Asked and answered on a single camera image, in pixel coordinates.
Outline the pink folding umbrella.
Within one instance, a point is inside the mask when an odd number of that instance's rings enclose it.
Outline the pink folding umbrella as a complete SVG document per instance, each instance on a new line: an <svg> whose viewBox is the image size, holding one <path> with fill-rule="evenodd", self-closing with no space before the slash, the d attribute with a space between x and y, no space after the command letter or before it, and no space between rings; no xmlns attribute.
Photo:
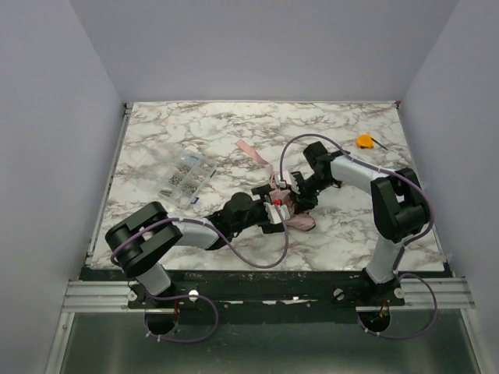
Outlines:
<svg viewBox="0 0 499 374"><path fill-rule="evenodd" d="M285 192L284 190L279 190L275 184L274 177L276 172L274 171L274 166L269 163L264 158L262 158L258 152L252 148L244 140L239 139L235 142L236 146L240 148L244 153L246 153L250 158L252 158L260 166L266 167L269 173L269 185L271 186L270 197L271 200L279 199L282 206L286 206L289 212L288 224L291 228L295 228L300 231L310 231L316 226L316 221L308 213L295 213L295 208L291 201L290 192Z"/></svg>

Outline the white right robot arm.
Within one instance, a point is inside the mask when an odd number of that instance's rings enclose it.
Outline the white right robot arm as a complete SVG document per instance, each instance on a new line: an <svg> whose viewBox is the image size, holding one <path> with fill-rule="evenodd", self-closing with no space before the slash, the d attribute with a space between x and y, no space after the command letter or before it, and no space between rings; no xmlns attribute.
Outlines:
<svg viewBox="0 0 499 374"><path fill-rule="evenodd" d="M318 196L330 187L350 184L369 194L373 220L379 238L373 257L364 269L373 284L386 284L395 278L406 245L434 222L434 214L422 194L419 180L411 168L398 171L381 169L364 161L355 161L340 150L330 153L321 142L303 151L313 173L304 178L292 172L292 201L295 213L312 210Z"/></svg>

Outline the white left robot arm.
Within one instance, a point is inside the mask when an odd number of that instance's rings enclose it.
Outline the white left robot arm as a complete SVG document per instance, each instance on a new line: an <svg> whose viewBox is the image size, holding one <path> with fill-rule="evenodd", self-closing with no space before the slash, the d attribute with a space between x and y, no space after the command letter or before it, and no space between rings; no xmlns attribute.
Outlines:
<svg viewBox="0 0 499 374"><path fill-rule="evenodd" d="M253 226L260 227L264 234L285 231L290 218L288 207L281 199L271 199L269 185L253 192L259 192L260 198L237 192L220 210L200 219L178 217L157 201L148 203L105 234L111 262L150 295L164 295L172 280L160 259L171 248L217 250Z"/></svg>

